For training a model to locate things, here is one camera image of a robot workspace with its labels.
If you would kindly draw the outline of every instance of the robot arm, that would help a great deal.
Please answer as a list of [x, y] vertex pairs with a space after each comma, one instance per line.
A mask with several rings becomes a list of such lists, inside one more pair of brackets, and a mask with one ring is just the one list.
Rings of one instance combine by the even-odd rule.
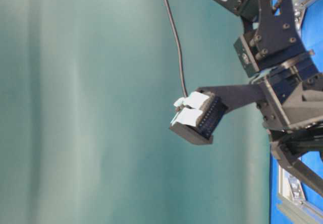
[[209, 96], [197, 109], [201, 115], [193, 125], [173, 122], [170, 129], [193, 144], [211, 144], [225, 114], [256, 102], [272, 155], [323, 197], [323, 180], [298, 159], [308, 151], [323, 156], [323, 74], [298, 36], [292, 0], [214, 1], [242, 19], [244, 34], [234, 48], [248, 77], [271, 70], [249, 85], [198, 88]]

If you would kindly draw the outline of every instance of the metal frame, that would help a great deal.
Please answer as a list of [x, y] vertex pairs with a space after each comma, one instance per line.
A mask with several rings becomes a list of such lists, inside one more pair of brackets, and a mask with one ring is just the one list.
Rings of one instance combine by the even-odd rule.
[[295, 224], [323, 223], [323, 211], [306, 200], [299, 180], [278, 168], [278, 209]]
[[[293, 0], [296, 29], [301, 35], [306, 8], [317, 0]], [[278, 209], [293, 223], [323, 223], [323, 211], [306, 200], [300, 181], [278, 165]]]

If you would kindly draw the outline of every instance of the metal bracket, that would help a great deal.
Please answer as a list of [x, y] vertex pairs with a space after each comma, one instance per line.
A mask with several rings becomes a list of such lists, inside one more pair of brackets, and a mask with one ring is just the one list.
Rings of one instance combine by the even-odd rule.
[[291, 190], [293, 202], [298, 204], [305, 201], [305, 194], [301, 182], [296, 177], [289, 175], [288, 183]]
[[302, 35], [302, 24], [304, 21], [305, 12], [306, 12], [306, 7], [303, 4], [298, 4], [298, 3], [294, 4], [296, 31], [300, 37]]

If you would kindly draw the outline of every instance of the teal backdrop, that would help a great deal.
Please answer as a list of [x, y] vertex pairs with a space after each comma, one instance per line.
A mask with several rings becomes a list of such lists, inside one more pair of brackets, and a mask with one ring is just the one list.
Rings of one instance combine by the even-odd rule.
[[[239, 18], [170, 0], [188, 91], [245, 84]], [[268, 223], [254, 105], [212, 146], [168, 130], [181, 96], [163, 0], [0, 0], [0, 223]]]

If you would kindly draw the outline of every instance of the screw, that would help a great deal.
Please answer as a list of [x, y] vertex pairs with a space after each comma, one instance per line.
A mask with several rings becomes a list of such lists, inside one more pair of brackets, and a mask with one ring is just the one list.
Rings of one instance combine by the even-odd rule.
[[263, 50], [261, 50], [262, 55], [267, 55], [267, 53], [268, 53], [268, 49], [264, 48]]
[[297, 185], [295, 183], [292, 183], [293, 189], [298, 189]]
[[295, 10], [294, 15], [295, 17], [299, 17], [301, 15], [301, 12], [299, 10]]
[[249, 64], [250, 63], [247, 54], [243, 53], [242, 54], [242, 59], [243, 59], [243, 61], [244, 61], [245, 64]]
[[249, 45], [250, 45], [251, 47], [256, 46], [254, 39], [251, 39], [251, 40], [250, 40]]
[[295, 43], [295, 42], [296, 42], [296, 38], [295, 38], [295, 37], [291, 37], [291, 38], [289, 38], [289, 42], [290, 42], [290, 43]]
[[289, 29], [291, 26], [288, 24], [288, 23], [285, 23], [283, 25], [283, 29], [286, 30], [286, 29]]
[[313, 83], [314, 83], [314, 80], [313, 79], [308, 79], [307, 80], [307, 84], [312, 85]]
[[255, 41], [261, 41], [262, 37], [260, 35], [255, 35], [254, 40]]
[[256, 54], [256, 59], [258, 60], [258, 61], [260, 61], [261, 59], [262, 59], [262, 55], [261, 55], [261, 53], [257, 53]]

